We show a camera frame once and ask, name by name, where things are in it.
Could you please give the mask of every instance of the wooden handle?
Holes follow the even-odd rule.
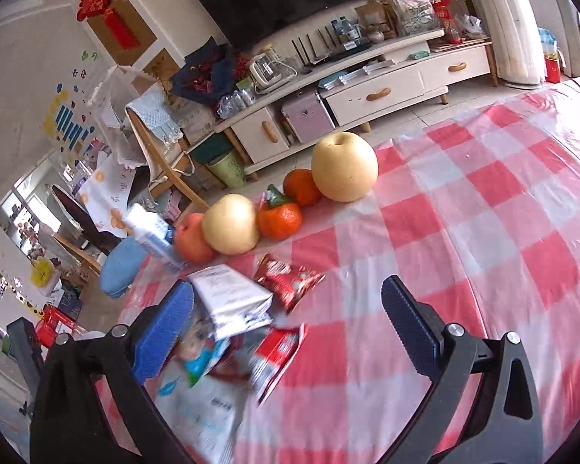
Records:
[[[462,71],[464,68],[466,68],[466,63],[460,63],[457,66],[449,66],[449,71],[455,73]]]
[[[368,94],[366,97],[366,100],[375,101],[377,99],[387,97],[389,94],[391,94],[391,89],[388,87],[385,87],[384,89],[382,89],[382,91],[376,92],[376,94]]]
[[[273,131],[271,124],[268,123],[266,120],[262,122],[262,128],[264,129],[264,132],[266,132],[266,135],[268,136],[268,138],[271,140],[272,143],[277,143],[280,140],[277,137],[277,134],[275,134],[275,132]]]

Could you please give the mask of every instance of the silver screw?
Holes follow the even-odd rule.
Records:
[[[507,333],[507,339],[511,342],[511,343],[520,343],[522,340],[520,338],[520,335],[518,335],[518,333],[516,333],[515,331],[510,331],[509,333]]]
[[[464,334],[464,327],[461,324],[451,323],[447,325],[447,331],[453,336],[462,336]]]
[[[61,333],[56,337],[55,342],[58,345],[65,345],[68,342],[68,333]]]
[[[114,328],[112,328],[112,336],[116,338],[120,338],[121,336],[125,336],[129,328],[124,324],[117,324]]]

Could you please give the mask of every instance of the pink storage case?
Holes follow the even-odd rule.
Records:
[[[315,88],[289,96],[281,107],[281,113],[301,143],[317,140],[335,128]]]

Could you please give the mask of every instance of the tv stand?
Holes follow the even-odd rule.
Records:
[[[492,74],[498,86],[492,42],[489,39],[431,53],[419,60],[409,60],[414,52],[429,51],[427,40],[443,36],[437,29],[416,35],[387,40],[366,51],[339,61],[315,67],[307,75],[262,96],[237,115],[222,120],[215,132],[223,132],[245,163],[245,172],[258,179],[256,172],[304,148],[315,145],[322,136],[306,143],[289,145],[277,124],[277,107],[283,98],[306,87],[315,87],[319,80],[373,58],[393,59],[390,67],[351,80],[329,91],[321,91],[329,113],[333,115],[331,133],[360,126],[371,130],[370,121],[413,104],[440,96],[449,102],[448,85],[461,80]]]

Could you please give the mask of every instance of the trash bin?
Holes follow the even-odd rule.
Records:
[[[238,189],[245,184],[245,170],[234,150],[211,160],[206,167],[228,188]]]

